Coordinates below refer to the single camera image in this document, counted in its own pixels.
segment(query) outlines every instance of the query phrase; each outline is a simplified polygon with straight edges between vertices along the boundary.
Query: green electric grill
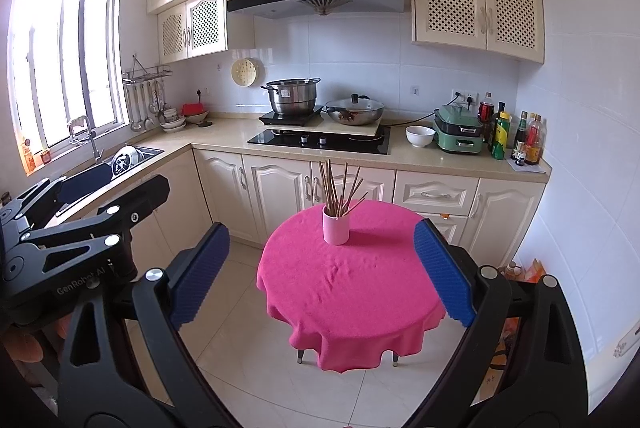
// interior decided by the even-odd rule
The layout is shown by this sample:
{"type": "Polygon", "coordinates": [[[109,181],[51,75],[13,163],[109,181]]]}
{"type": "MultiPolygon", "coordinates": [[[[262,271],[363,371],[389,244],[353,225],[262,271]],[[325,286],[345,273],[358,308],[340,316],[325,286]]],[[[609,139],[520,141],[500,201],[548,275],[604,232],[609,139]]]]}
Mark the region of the green electric grill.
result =
{"type": "Polygon", "coordinates": [[[436,111],[433,128],[438,146],[452,153],[480,153],[482,123],[475,113],[457,105],[444,105],[436,111]]]}

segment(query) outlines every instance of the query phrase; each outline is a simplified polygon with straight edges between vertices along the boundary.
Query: lattice cabinet door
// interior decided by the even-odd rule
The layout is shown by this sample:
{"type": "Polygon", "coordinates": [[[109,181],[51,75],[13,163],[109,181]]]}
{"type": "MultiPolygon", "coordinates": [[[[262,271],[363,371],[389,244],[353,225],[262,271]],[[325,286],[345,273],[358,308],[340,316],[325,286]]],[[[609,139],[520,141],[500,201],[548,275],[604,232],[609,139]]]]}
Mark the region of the lattice cabinet door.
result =
{"type": "Polygon", "coordinates": [[[489,51],[544,63],[542,0],[486,0],[486,6],[489,51]]]}
{"type": "Polygon", "coordinates": [[[225,0],[187,2],[187,48],[189,57],[226,49],[225,0]]]}
{"type": "Polygon", "coordinates": [[[176,62],[187,58],[187,25],[184,4],[158,15],[160,62],[176,62]]]}
{"type": "Polygon", "coordinates": [[[484,0],[412,0],[414,42],[486,49],[484,0]]]}

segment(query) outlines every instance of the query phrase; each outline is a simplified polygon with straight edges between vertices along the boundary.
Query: power cord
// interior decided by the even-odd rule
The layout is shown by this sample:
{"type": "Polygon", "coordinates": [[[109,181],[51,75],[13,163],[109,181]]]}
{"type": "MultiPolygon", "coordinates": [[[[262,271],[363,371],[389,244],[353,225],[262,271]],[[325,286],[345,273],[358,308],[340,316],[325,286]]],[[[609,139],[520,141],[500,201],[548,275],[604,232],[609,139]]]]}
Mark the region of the power cord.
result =
{"type": "MultiPolygon", "coordinates": [[[[456,101],[461,96],[462,95],[460,93],[456,93],[456,97],[453,98],[447,105],[452,104],[454,101],[456,101]]],[[[414,119],[413,121],[405,121],[404,123],[394,123],[391,126],[392,127],[400,127],[401,125],[410,125],[411,123],[416,123],[417,121],[422,121],[423,119],[431,118],[431,116],[433,116],[437,111],[439,111],[439,109],[434,110],[433,113],[427,114],[426,116],[423,116],[422,118],[414,119]]]]}

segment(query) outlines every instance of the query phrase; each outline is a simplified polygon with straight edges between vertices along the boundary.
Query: sink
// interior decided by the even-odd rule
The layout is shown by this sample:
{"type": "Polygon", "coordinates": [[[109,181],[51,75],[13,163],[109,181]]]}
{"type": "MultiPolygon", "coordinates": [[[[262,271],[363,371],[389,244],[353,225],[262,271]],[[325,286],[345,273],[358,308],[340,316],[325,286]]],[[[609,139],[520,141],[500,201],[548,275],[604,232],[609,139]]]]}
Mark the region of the sink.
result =
{"type": "Polygon", "coordinates": [[[65,201],[65,204],[56,213],[56,217],[60,217],[66,209],[107,186],[114,179],[163,152],[164,150],[157,148],[123,147],[116,155],[66,179],[59,194],[59,199],[65,201]]]}

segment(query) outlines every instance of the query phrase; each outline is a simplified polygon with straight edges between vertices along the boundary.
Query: pink cup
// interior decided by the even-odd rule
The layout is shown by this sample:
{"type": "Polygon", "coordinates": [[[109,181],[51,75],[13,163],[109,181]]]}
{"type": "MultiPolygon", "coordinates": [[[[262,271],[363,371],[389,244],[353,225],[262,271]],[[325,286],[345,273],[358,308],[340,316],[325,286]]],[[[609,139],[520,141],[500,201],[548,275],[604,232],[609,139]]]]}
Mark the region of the pink cup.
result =
{"type": "Polygon", "coordinates": [[[349,216],[329,217],[322,210],[322,234],[324,241],[332,246],[341,246],[349,240],[349,216]]]}

